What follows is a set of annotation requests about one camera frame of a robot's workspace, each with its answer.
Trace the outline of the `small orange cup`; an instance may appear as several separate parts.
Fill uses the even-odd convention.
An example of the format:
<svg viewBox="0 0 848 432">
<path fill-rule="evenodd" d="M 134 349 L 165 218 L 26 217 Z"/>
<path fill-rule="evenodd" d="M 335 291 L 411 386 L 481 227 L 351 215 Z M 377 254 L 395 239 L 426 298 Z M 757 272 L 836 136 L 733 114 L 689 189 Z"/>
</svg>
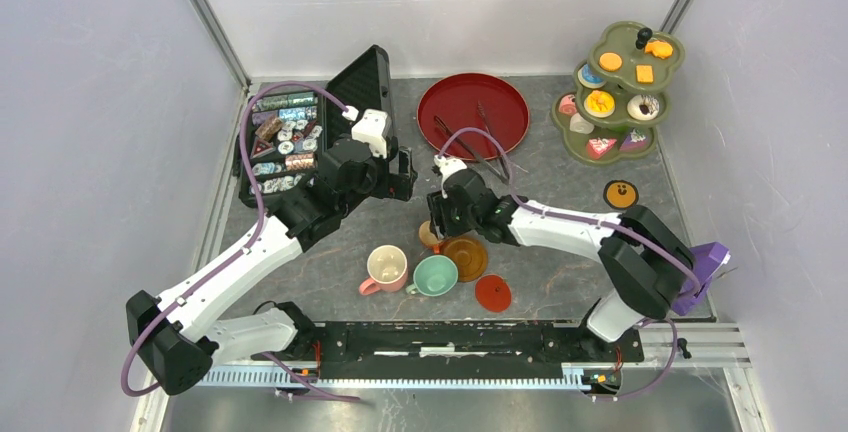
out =
<svg viewBox="0 0 848 432">
<path fill-rule="evenodd" d="M 439 254 L 443 240 L 440 239 L 432 230 L 432 223 L 424 221 L 418 228 L 418 238 L 420 242 L 433 253 Z"/>
</svg>

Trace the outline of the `brown saucer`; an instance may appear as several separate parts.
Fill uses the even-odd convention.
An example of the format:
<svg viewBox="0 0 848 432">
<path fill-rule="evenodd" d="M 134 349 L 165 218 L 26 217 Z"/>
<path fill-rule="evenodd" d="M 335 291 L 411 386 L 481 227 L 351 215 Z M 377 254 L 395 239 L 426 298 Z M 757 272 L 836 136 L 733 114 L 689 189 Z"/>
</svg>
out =
<svg viewBox="0 0 848 432">
<path fill-rule="evenodd" d="M 441 247 L 442 255 L 448 257 L 458 269 L 458 281 L 472 282 L 486 271 L 488 252 L 485 246 L 472 237 L 457 237 L 447 240 Z"/>
</svg>

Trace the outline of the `mint green cup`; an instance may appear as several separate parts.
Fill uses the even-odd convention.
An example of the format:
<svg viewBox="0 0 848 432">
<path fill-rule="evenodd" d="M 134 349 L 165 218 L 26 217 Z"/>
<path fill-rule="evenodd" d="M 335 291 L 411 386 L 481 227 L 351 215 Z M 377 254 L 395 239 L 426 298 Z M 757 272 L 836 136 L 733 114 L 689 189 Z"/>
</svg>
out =
<svg viewBox="0 0 848 432">
<path fill-rule="evenodd" d="M 438 297 L 450 291 L 458 283 L 458 277 L 458 267 L 450 258 L 443 255 L 430 256 L 415 267 L 412 283 L 405 288 L 405 292 Z"/>
</svg>

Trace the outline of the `pink mug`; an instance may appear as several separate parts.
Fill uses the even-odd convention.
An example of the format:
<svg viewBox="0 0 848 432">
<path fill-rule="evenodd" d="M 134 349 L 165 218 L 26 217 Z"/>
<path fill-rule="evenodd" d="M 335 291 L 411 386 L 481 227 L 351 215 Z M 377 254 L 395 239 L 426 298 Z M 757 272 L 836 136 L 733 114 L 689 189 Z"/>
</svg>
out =
<svg viewBox="0 0 848 432">
<path fill-rule="evenodd" d="M 394 245 L 375 248 L 366 263 L 368 278 L 359 286 L 359 293 L 368 296 L 380 291 L 398 292 L 408 279 L 406 254 Z"/>
</svg>

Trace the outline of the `red round coaster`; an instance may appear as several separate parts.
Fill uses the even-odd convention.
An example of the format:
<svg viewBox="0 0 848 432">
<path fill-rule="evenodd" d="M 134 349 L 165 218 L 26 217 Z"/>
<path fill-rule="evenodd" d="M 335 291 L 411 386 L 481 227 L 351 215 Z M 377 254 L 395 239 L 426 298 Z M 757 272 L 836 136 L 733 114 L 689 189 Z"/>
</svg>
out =
<svg viewBox="0 0 848 432">
<path fill-rule="evenodd" d="M 501 313 L 510 307 L 512 292 L 501 276 L 490 274 L 476 281 L 475 298 L 487 311 Z"/>
</svg>

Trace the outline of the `white roll cake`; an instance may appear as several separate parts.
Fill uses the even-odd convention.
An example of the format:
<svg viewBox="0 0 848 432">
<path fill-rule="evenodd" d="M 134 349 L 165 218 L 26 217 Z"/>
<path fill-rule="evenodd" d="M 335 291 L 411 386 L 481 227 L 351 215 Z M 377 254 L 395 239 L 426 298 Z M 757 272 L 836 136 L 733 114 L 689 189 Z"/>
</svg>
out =
<svg viewBox="0 0 848 432">
<path fill-rule="evenodd" d="M 579 113 L 575 113 L 569 120 L 569 130 L 575 134 L 588 135 L 595 129 L 595 125 L 584 119 Z"/>
</svg>

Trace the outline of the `pink strawberry cake slice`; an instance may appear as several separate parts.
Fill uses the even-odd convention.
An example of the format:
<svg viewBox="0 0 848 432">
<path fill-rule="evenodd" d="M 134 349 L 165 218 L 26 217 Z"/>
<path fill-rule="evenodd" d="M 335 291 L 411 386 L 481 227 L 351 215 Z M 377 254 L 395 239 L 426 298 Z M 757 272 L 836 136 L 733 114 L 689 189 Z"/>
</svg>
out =
<svg viewBox="0 0 848 432">
<path fill-rule="evenodd" d="M 615 149 L 615 138 L 590 138 L 586 143 L 587 155 L 591 160 L 600 160 L 611 150 Z"/>
</svg>

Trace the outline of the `orange smiley coaster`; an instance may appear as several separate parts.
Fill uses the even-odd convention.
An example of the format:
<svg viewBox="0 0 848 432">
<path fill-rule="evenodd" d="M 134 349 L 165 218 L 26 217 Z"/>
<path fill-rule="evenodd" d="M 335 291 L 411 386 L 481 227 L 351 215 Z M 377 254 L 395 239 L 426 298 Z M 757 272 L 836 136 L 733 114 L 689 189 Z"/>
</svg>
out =
<svg viewBox="0 0 848 432">
<path fill-rule="evenodd" d="M 612 180 L 608 182 L 603 190 L 605 203 L 616 210 L 625 210 L 637 205 L 640 194 L 637 187 L 625 180 Z"/>
</svg>

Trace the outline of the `yellow frosted donut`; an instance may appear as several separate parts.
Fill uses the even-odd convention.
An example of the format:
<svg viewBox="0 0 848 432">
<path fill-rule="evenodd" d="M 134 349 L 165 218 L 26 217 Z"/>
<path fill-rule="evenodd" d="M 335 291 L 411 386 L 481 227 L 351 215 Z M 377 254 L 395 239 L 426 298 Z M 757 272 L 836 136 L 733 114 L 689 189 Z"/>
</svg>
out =
<svg viewBox="0 0 848 432">
<path fill-rule="evenodd" d="M 596 118 L 609 117 L 614 113 L 615 108 L 614 96 L 600 89 L 591 91 L 584 100 L 584 109 Z"/>
</svg>

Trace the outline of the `blue frosted donut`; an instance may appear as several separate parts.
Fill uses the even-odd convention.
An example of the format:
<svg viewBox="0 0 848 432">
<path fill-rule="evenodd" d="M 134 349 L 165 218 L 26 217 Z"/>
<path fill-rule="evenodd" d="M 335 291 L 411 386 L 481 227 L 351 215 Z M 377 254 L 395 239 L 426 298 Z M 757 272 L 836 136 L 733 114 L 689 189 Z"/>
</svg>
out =
<svg viewBox="0 0 848 432">
<path fill-rule="evenodd" d="M 583 63 L 577 72 L 578 82 L 589 89 L 599 89 L 606 84 L 606 81 L 595 75 L 588 63 Z"/>
</svg>

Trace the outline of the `purple triangle cake slice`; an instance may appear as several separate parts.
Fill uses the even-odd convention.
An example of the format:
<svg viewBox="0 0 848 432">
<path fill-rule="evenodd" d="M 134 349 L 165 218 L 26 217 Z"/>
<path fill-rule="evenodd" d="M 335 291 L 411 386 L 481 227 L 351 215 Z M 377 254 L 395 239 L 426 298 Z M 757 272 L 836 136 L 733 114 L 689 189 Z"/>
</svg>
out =
<svg viewBox="0 0 848 432">
<path fill-rule="evenodd" d="M 639 153 L 650 147 L 651 134 L 645 130 L 631 129 L 623 138 L 619 147 L 621 153 Z"/>
</svg>

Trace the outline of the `white chocolate donut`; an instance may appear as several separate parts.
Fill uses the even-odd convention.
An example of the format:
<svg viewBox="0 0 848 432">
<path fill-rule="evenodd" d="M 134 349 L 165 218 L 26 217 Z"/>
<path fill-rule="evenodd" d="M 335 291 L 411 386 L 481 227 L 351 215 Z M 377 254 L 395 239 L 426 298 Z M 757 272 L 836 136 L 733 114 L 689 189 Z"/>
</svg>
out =
<svg viewBox="0 0 848 432">
<path fill-rule="evenodd" d="M 635 95 L 628 101 L 627 112 L 634 120 L 651 121 L 662 112 L 662 104 L 654 95 Z"/>
</svg>

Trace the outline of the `round orange cookie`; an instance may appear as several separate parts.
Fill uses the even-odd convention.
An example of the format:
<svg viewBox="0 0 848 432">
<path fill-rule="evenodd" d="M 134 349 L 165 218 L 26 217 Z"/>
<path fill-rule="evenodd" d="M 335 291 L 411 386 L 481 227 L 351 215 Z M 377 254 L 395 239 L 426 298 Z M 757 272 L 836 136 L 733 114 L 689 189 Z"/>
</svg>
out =
<svg viewBox="0 0 848 432">
<path fill-rule="evenodd" d="M 608 72 L 616 72 L 623 65 L 622 57 L 614 52 L 604 52 L 598 57 L 599 66 Z"/>
</svg>

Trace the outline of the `orange square cracker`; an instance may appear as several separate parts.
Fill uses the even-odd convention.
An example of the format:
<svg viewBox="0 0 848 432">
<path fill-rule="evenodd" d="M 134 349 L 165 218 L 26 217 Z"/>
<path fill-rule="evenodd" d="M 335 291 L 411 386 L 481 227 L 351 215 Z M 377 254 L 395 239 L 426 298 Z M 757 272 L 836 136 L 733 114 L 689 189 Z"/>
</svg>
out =
<svg viewBox="0 0 848 432">
<path fill-rule="evenodd" d="M 640 84 L 654 83 L 654 69 L 650 64 L 637 64 L 635 67 L 636 80 Z"/>
</svg>

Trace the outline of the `orange bear cookie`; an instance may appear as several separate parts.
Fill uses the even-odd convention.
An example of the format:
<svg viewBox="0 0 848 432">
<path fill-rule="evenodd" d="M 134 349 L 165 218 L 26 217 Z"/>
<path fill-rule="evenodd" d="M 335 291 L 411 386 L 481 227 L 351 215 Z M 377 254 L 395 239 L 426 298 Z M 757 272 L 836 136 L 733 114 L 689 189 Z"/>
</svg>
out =
<svg viewBox="0 0 848 432">
<path fill-rule="evenodd" d="M 644 52 L 655 58 L 665 60 L 673 56 L 675 47 L 667 41 L 651 40 L 645 45 Z"/>
</svg>

